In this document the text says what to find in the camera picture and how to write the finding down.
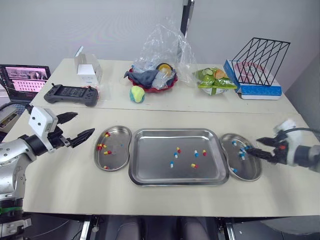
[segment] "red bowl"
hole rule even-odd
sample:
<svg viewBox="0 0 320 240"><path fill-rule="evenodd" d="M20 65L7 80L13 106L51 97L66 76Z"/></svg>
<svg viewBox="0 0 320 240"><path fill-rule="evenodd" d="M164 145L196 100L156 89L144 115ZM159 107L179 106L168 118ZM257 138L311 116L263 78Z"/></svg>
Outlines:
<svg viewBox="0 0 320 240"><path fill-rule="evenodd" d="M172 88L172 87L175 85L176 81L178 81L177 74L175 74L174 79L173 79L171 85L168 85L167 88L163 88L163 89L158 90L158 89L156 89L156 88L154 88L154 87L149 88L149 89L144 88L144 86L142 86L141 84L136 84L135 81L133 81L129 76L128 76L128 79L132 82L133 86L138 86L138 87L140 87L140 88L143 88L143 90L144 90L146 93L159 93L159 92L168 90L168 89Z"/></svg>

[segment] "laptop screen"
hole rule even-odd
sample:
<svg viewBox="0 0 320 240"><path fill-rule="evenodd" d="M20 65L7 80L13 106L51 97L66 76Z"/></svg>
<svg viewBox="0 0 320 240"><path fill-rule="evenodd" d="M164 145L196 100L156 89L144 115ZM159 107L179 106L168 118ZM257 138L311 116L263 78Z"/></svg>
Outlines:
<svg viewBox="0 0 320 240"><path fill-rule="evenodd" d="M0 64L1 85L11 101L31 102L50 77L48 66Z"/></svg>

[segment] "black wire rack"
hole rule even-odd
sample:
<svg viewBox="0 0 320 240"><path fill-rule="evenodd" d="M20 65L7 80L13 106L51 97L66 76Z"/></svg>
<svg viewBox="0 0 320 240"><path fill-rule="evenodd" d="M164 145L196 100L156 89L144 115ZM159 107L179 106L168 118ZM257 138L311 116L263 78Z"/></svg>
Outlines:
<svg viewBox="0 0 320 240"><path fill-rule="evenodd" d="M232 59L239 83L271 86L290 42L253 37Z"/></svg>

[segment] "plastic bag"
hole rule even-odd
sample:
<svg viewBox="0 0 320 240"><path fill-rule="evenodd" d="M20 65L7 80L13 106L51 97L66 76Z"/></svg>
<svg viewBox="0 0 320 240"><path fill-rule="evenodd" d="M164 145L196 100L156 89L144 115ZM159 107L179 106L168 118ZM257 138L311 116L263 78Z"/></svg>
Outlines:
<svg viewBox="0 0 320 240"><path fill-rule="evenodd" d="M217 67L196 71L194 75L200 81L198 88L204 90L210 96L237 88L226 73Z"/></svg>
<svg viewBox="0 0 320 240"><path fill-rule="evenodd" d="M133 63L133 71L141 73L155 70L158 65L166 63L175 71L165 77L158 76L154 87L165 88L167 80L177 73L179 81L188 86L196 87L197 79L193 72L197 71L197 64L190 44L179 29L171 21L168 25L157 24L143 45L140 57Z"/></svg>

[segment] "stainless steel tray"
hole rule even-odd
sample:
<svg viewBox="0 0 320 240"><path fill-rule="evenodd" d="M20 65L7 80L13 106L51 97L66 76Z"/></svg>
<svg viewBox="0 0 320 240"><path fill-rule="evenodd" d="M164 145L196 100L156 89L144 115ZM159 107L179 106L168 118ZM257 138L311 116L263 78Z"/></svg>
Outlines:
<svg viewBox="0 0 320 240"><path fill-rule="evenodd" d="M244 137L227 133L220 139L224 155L231 175L239 180L252 182L258 180L262 174L261 160L255 156L245 154L244 160L239 157L239 152L244 146L252 144Z"/></svg>
<svg viewBox="0 0 320 240"><path fill-rule="evenodd" d="M221 185L228 180L229 171L219 140L212 131L158 128L140 129L135 133L129 176L141 186Z"/></svg>
<svg viewBox="0 0 320 240"><path fill-rule="evenodd" d="M131 142L131 131L125 126L112 126L104 130L94 146L94 162L104 171L116 171L123 168L129 161L129 144ZM98 144L105 144L106 148L97 150Z"/></svg>

